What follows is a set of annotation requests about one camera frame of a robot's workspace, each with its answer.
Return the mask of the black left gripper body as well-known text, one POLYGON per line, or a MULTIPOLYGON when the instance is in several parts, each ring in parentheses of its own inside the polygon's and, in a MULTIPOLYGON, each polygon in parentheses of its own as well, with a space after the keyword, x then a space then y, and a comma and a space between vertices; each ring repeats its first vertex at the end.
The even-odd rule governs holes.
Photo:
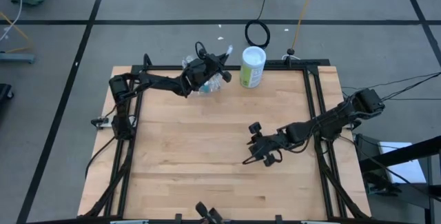
POLYGON ((210 93, 220 90, 221 80, 229 83, 232 75, 218 62, 217 55, 199 52, 198 57, 185 64, 181 74, 181 89, 184 97, 192 92, 210 93))

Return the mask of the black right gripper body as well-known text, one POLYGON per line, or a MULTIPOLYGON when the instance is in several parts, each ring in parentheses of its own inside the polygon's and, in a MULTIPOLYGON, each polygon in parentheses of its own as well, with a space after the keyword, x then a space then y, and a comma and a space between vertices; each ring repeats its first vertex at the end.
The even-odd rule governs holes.
POLYGON ((277 133, 264 136, 261 133, 261 125, 259 122, 252 123, 249 131, 252 134, 251 140, 260 138, 260 141, 254 145, 250 145, 248 150, 251 155, 264 156, 262 160, 266 167, 274 163, 281 163, 283 160, 281 149, 288 148, 288 136, 282 130, 277 133))

